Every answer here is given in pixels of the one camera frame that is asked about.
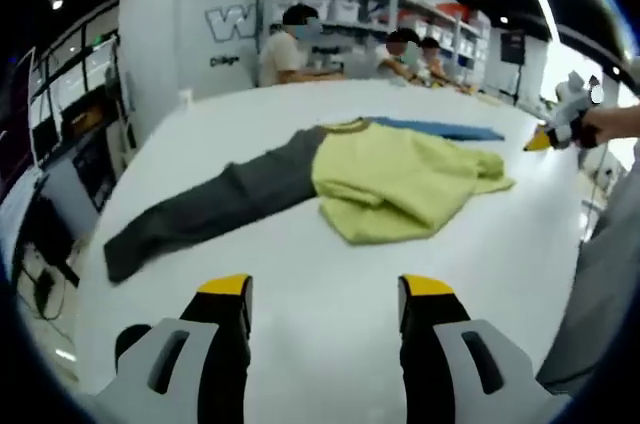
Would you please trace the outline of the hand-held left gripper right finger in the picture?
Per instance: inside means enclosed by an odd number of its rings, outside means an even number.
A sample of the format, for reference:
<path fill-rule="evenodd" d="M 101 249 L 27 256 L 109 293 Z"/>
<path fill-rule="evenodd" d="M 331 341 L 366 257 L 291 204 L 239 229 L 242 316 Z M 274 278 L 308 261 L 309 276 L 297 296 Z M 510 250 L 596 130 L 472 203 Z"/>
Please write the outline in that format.
<path fill-rule="evenodd" d="M 446 283 L 398 278 L 400 365 L 408 423 L 538 423 L 550 393 L 528 355 L 473 319 Z"/>

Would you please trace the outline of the person's right hand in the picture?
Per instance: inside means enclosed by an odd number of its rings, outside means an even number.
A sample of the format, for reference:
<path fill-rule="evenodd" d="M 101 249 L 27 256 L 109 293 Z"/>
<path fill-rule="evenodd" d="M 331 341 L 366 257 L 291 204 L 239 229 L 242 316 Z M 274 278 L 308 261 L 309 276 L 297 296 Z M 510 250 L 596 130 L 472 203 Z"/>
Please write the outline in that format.
<path fill-rule="evenodd" d="M 595 146 L 616 139 L 619 137 L 618 109 L 592 108 L 582 117 L 581 125 Z"/>

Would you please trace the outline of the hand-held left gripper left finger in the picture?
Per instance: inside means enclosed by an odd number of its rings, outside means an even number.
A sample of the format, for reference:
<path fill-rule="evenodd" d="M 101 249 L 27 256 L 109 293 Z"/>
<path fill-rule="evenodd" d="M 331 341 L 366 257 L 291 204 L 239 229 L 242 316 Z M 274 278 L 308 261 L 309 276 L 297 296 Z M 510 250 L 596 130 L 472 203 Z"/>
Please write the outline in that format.
<path fill-rule="evenodd" d="M 243 422 L 252 286 L 248 274 L 210 280 L 180 317 L 122 331 L 98 422 Z"/>

